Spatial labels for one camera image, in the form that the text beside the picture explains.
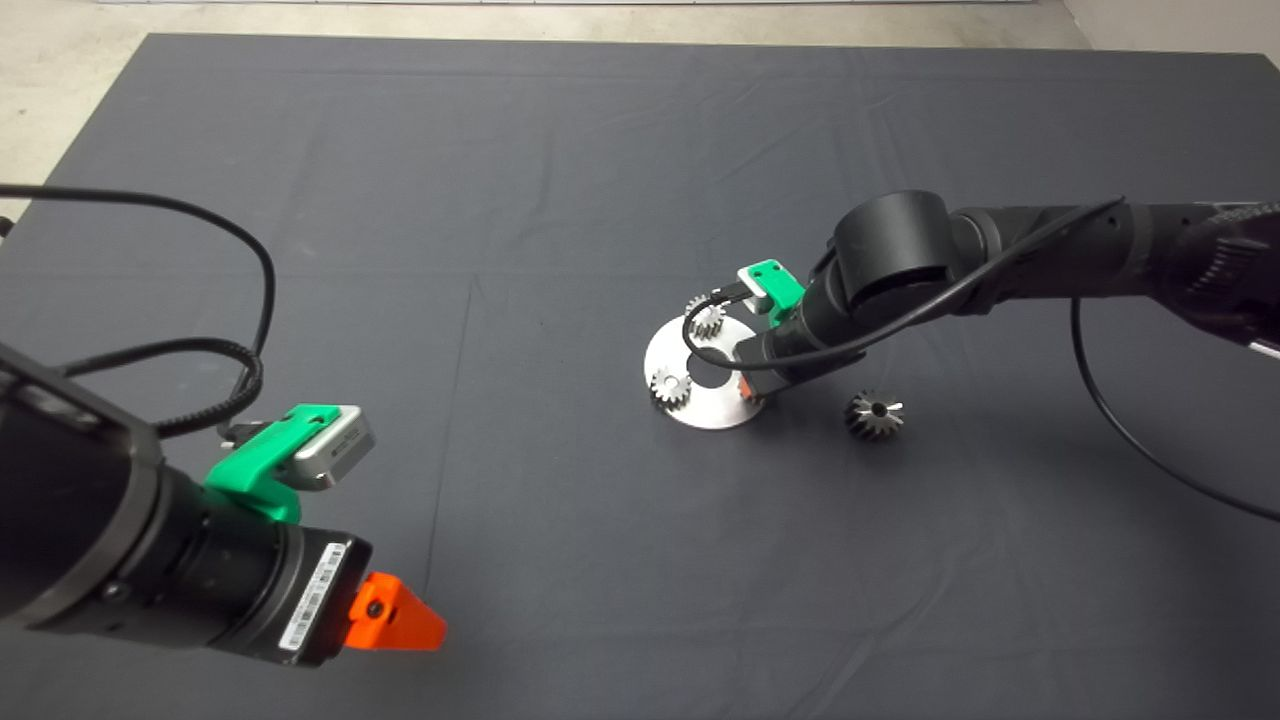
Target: spur gear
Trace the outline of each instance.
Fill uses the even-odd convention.
[[[687,373],[673,373],[669,368],[658,368],[649,375],[649,395],[658,407],[673,410],[689,401],[694,380]]]
[[[902,428],[902,404],[864,389],[845,406],[845,427],[863,439],[887,439]]]
[[[689,316],[700,302],[707,302],[710,296],[699,295],[698,297],[689,301],[685,305],[685,316]],[[721,327],[724,325],[724,309],[719,305],[712,305],[704,307],[696,318],[694,318],[694,337],[709,338],[716,337],[719,333]]]

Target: metal disc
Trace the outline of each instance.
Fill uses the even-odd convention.
[[[684,370],[687,366],[692,354],[680,337],[684,324],[684,316],[676,318],[659,328],[649,341],[649,348],[644,354],[645,389],[649,387],[649,378],[659,368]],[[726,357],[732,357],[733,346],[753,336],[755,333],[746,324],[735,318],[724,318],[724,324],[714,337],[694,338],[694,343],[698,347],[719,350]],[[741,425],[764,406],[760,402],[742,400],[737,387],[741,379],[742,373],[733,370],[728,380],[719,387],[704,387],[694,382],[689,401],[666,413],[686,425],[704,430],[723,430]]]

